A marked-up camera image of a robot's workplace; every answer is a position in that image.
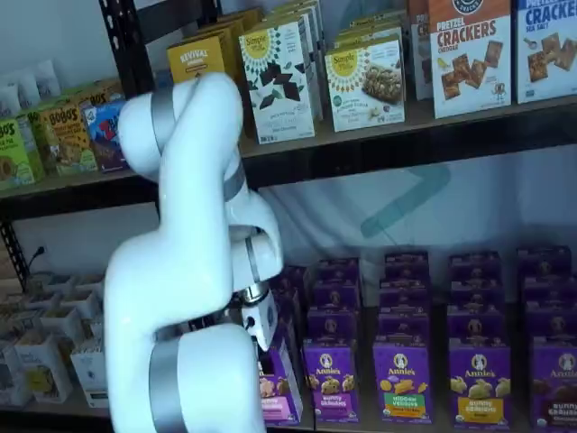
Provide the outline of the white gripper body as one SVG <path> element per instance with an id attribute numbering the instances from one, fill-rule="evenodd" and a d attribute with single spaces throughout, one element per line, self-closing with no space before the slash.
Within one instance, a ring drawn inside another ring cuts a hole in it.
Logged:
<path id="1" fill-rule="evenodd" d="M 242 318 L 245 330 L 259 348 L 267 351 L 278 325 L 278 312 L 272 293 L 268 290 L 257 299 L 242 301 Z"/>

